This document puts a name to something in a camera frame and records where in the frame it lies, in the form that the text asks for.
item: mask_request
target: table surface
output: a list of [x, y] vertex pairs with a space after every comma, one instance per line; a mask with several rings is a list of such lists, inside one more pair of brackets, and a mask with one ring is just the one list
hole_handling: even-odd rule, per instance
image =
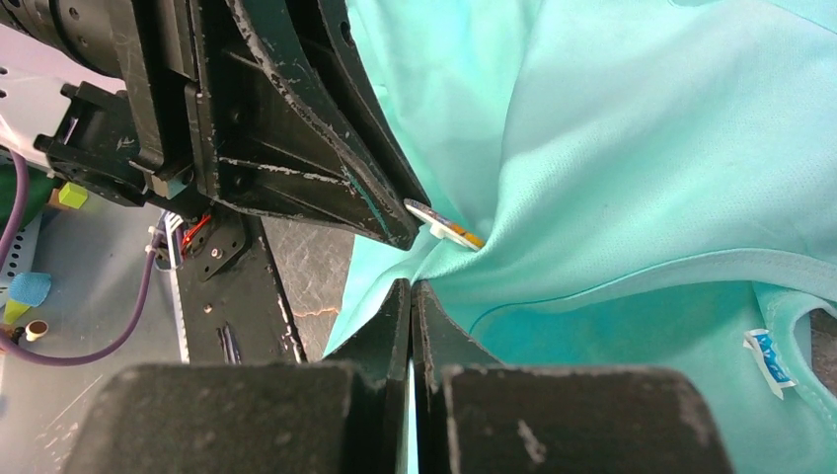
[[[34, 272], [52, 275], [46, 302], [19, 324], [42, 319], [49, 332], [21, 345], [50, 356], [95, 352], [118, 337], [136, 300], [148, 226], [160, 211], [125, 209], [91, 196], [77, 211], [44, 221]], [[169, 276], [152, 275], [132, 337], [112, 355], [78, 367], [44, 367], [0, 357], [0, 472], [60, 472], [95, 395], [129, 365], [179, 362]]]
[[289, 220], [262, 222], [305, 354], [319, 360], [341, 310], [354, 235]]

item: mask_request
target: metal plate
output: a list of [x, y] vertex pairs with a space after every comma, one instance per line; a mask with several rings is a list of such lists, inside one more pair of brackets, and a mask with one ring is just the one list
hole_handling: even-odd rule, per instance
[[262, 222], [252, 216], [245, 222], [253, 245], [228, 268], [206, 281], [199, 261], [186, 260], [178, 269], [190, 362], [225, 363], [217, 333], [225, 324], [242, 363], [305, 361]]
[[207, 228], [198, 231], [195, 239], [199, 244], [191, 244], [195, 250], [190, 254], [190, 265], [203, 267], [203, 272], [198, 272], [200, 281], [207, 281], [232, 265], [252, 244], [244, 216], [232, 211], [214, 213]]

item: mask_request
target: white object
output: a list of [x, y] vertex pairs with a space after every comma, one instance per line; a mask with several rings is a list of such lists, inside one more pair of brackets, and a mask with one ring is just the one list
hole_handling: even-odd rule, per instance
[[767, 381], [770, 391], [785, 400], [783, 388], [795, 387], [797, 383], [792, 381], [780, 367], [776, 351], [773, 349], [773, 339], [770, 331], [766, 329], [753, 329], [744, 333], [744, 347], [750, 349], [761, 374]]
[[36, 319], [26, 326], [27, 341], [33, 343], [42, 338], [47, 331], [49, 331], [49, 325], [46, 324], [46, 321]]
[[452, 240], [475, 251], [482, 249], [485, 245], [482, 239], [468, 232], [461, 225], [416, 200], [405, 199], [404, 207], [422, 222], [430, 224], [430, 234], [437, 239]]
[[175, 245], [175, 231], [178, 227], [183, 225], [183, 218], [173, 212], [168, 212], [165, 217], [166, 223], [166, 238], [169, 241], [169, 256], [172, 259], [173, 269], [169, 272], [169, 284], [172, 289], [172, 303], [175, 309], [175, 327], [178, 331], [178, 346], [181, 351], [181, 362], [189, 363], [189, 343], [186, 339], [186, 323], [183, 316], [183, 303], [181, 302], [181, 290], [178, 285], [178, 273], [174, 271], [174, 262], [177, 266], [180, 264], [181, 256], [177, 252], [178, 246]]
[[125, 88], [120, 79], [97, 74], [58, 49], [11, 28], [0, 26], [0, 44], [3, 45], [0, 62], [6, 67], [22, 67], [35, 74], [56, 76], [69, 84], [89, 82], [112, 93]]
[[0, 145], [51, 172], [46, 154], [35, 149], [35, 139], [54, 137], [63, 123], [71, 104], [61, 95], [65, 82], [5, 62], [0, 56]]
[[[3, 158], [0, 158], [0, 166], [3, 166]], [[0, 308], [6, 305], [9, 300], [9, 285], [17, 274], [24, 274], [32, 270], [32, 261], [35, 259], [35, 247], [38, 243], [40, 232], [41, 214], [35, 216], [26, 227], [15, 236], [6, 262], [0, 268]]]

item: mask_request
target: green cloth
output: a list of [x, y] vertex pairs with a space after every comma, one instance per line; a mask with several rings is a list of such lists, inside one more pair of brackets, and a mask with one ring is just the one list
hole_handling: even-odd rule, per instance
[[[48, 178], [44, 172], [30, 168], [29, 176], [29, 197], [21, 228], [26, 227], [38, 215], [49, 202], [49, 196], [55, 188], [55, 181]], [[0, 166], [0, 229], [6, 228], [6, 222], [12, 213], [16, 187], [15, 167]]]
[[329, 350], [425, 278], [503, 361], [683, 371], [738, 472], [837, 472], [837, 400], [795, 337], [837, 300], [837, 3], [347, 4], [433, 207], [487, 246], [357, 238]]

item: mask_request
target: white tag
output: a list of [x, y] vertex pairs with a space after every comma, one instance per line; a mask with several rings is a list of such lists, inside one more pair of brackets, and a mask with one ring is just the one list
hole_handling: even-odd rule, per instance
[[773, 339], [770, 337], [770, 332], [766, 329], [753, 329], [744, 333], [744, 347], [750, 349], [756, 364], [767, 380], [767, 385], [774, 395], [784, 400], [785, 395], [782, 389], [786, 387], [794, 387], [796, 382], [792, 381], [790, 377], [785, 374], [785, 371], [779, 366], [776, 351], [773, 350]]

